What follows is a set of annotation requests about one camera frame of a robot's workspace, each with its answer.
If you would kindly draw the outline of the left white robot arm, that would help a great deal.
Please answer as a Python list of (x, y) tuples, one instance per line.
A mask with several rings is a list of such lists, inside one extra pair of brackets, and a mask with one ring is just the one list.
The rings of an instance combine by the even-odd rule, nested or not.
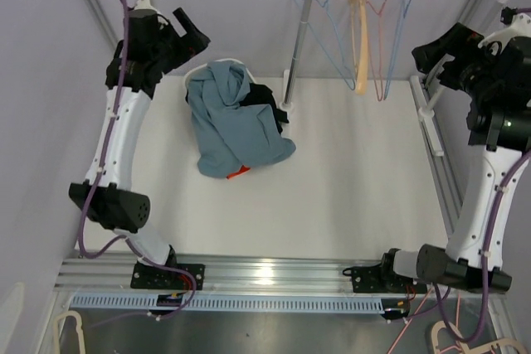
[(155, 8), (126, 8), (124, 37), (106, 68), (105, 119), (94, 161), (84, 181), (71, 183), (68, 194), (81, 211), (77, 243), (82, 256), (96, 259), (110, 247), (86, 249), (84, 224), (91, 221), (111, 231), (113, 243), (122, 240), (137, 255), (134, 279), (146, 277), (151, 288), (179, 283), (191, 289), (193, 276), (178, 269), (173, 247), (148, 224), (149, 198), (132, 190), (134, 153), (157, 85), (210, 43), (182, 8), (173, 15), (182, 35)]

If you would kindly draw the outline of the light blue wire hanger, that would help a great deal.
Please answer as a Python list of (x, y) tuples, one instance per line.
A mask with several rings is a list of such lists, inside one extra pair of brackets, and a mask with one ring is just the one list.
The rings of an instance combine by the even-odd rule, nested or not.
[(346, 87), (354, 91), (359, 87), (356, 83), (353, 67), (348, 66), (346, 45), (343, 40), (346, 36), (340, 31), (337, 18), (334, 15), (333, 0), (292, 0), (300, 12), (295, 48), (289, 67), (288, 83), (295, 81), (302, 57), (303, 45), (308, 34), (312, 36), (315, 45), (322, 54), (336, 77)]

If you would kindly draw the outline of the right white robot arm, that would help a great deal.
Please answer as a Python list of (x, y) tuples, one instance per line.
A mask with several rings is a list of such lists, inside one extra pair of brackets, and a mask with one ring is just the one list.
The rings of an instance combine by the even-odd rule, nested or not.
[(466, 123), (473, 158), (459, 220), (446, 247), (391, 249), (378, 283), (390, 292), (407, 279), (472, 293), (505, 293), (504, 230), (518, 181), (530, 159), (530, 18), (520, 13), (488, 36), (457, 23), (439, 39), (412, 50), (416, 68), (470, 96)]

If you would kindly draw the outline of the black t shirt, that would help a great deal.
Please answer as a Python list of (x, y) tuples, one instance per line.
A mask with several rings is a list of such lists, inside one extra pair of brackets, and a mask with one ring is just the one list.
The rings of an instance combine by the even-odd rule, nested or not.
[(273, 92), (268, 86), (250, 83), (250, 92), (240, 102), (240, 106), (245, 107), (260, 104), (270, 106), (277, 130), (279, 133), (283, 133), (283, 125), (289, 123), (288, 114), (277, 106)]

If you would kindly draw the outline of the orange t shirt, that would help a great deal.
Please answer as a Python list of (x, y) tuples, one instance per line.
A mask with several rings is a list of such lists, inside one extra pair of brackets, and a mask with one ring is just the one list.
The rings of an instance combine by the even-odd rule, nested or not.
[(249, 172), (251, 169), (249, 167), (246, 167), (245, 165), (242, 165), (236, 172), (230, 173), (227, 175), (227, 180), (230, 180), (234, 177), (238, 177), (246, 172)]

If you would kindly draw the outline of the pink wire hanger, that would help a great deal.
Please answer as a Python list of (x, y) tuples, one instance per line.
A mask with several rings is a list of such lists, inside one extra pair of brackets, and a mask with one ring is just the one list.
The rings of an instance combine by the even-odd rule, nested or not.
[(373, 83), (376, 93), (376, 99), (377, 102), (384, 101), (384, 84), (383, 84), (383, 76), (382, 76), (382, 50), (383, 50), (383, 34), (382, 34), (382, 19), (384, 10), (387, 6), (388, 0), (383, 0), (380, 8), (377, 10), (370, 0), (366, 0), (366, 5), (370, 7), (370, 9), (374, 12), (374, 14), (378, 17), (378, 68), (374, 68), (373, 63), (373, 55), (372, 52), (369, 52), (369, 64), (371, 67), (371, 72), (373, 74)]

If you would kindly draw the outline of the beige wooden hanger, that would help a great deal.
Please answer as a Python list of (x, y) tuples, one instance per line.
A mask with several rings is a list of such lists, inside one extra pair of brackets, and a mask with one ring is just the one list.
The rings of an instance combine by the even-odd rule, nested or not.
[(368, 84), (369, 64), (367, 0), (348, 0), (348, 4), (353, 53), (354, 93), (356, 95), (365, 95)]

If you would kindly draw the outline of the grey blue t shirt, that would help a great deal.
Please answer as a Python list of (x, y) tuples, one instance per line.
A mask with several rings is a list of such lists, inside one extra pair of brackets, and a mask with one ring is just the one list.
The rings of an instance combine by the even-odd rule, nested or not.
[(197, 168), (207, 177), (283, 162), (296, 150), (278, 132), (269, 105), (240, 106), (250, 83), (242, 65), (227, 61), (209, 62), (189, 82), (185, 100), (200, 153)]

